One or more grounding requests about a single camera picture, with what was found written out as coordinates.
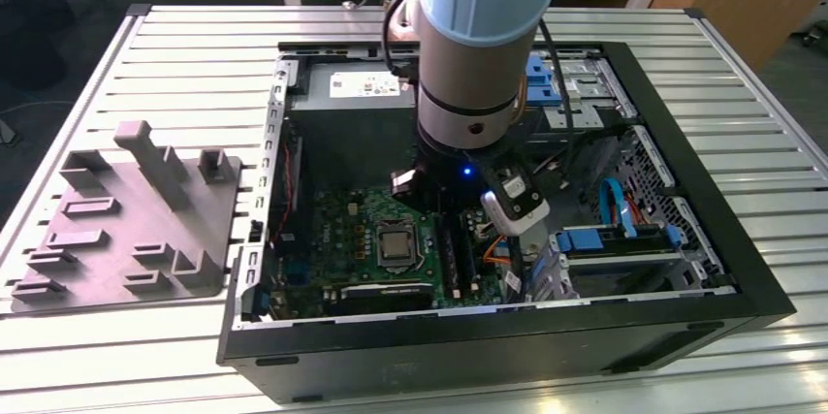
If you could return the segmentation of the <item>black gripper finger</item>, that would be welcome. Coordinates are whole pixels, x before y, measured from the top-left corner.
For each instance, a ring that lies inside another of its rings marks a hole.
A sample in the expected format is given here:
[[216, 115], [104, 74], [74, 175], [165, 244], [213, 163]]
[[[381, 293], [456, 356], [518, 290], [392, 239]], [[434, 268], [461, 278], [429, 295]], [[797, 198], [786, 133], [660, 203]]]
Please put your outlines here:
[[390, 174], [390, 196], [397, 202], [421, 202], [422, 195], [422, 173], [417, 168]]

